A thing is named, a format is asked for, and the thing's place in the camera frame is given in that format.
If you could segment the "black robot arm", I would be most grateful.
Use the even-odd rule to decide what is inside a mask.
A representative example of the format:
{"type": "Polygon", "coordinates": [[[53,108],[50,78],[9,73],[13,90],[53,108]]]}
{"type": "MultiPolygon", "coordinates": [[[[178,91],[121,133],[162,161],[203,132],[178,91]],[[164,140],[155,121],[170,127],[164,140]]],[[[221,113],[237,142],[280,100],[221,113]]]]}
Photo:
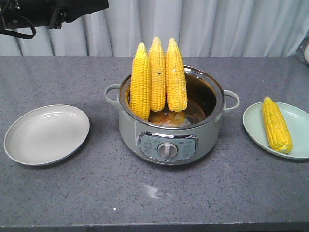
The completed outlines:
{"type": "Polygon", "coordinates": [[[109,7],[107,0],[2,0],[0,33],[21,39],[32,39],[36,27],[60,29],[81,16],[109,7]]]}

